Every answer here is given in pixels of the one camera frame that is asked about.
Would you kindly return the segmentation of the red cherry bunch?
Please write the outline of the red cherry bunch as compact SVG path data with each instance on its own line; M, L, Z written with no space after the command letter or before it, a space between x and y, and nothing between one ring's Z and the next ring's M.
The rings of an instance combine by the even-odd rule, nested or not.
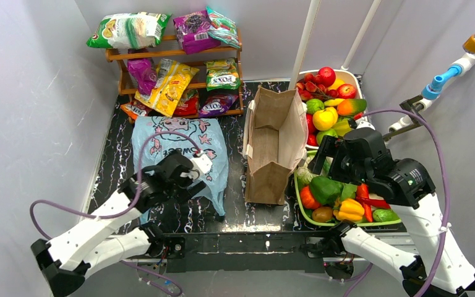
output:
M326 78L321 74L306 73L304 77L296 83L296 90L302 101L318 99L321 101L338 98L336 90L330 90L325 86Z

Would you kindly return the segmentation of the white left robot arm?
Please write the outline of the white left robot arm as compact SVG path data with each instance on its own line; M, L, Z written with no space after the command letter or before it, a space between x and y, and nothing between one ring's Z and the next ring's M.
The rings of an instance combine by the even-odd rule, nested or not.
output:
M39 239L30 249L53 296L69 296L97 271L161 249L169 251L162 231L146 223L111 238L122 227L150 209L174 199L186 202L206 188L202 176L212 161L202 152L186 157L177 150L156 165L146 166L125 180L92 214L49 240Z

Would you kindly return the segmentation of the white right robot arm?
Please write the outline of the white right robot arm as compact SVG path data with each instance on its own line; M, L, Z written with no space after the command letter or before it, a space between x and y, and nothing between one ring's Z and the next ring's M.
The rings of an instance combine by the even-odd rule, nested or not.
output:
M466 296L475 291L475 267L461 252L441 210L435 185L416 160L394 159L381 133L362 127L339 139L325 136L311 163L318 172L332 159L334 181L365 184L380 196L406 227L416 253L402 251L368 234L355 222L340 220L306 249L348 252L365 258L399 280L410 296Z

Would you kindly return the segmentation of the light blue plastic grocery bag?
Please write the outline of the light blue plastic grocery bag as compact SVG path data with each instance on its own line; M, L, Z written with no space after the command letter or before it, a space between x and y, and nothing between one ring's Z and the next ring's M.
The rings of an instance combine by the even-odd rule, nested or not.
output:
M202 176L206 197L220 216L228 183L229 161L225 139L217 119L184 119L146 116L135 120L131 137L134 169L156 165L173 150L192 157L199 147L212 161L211 170Z

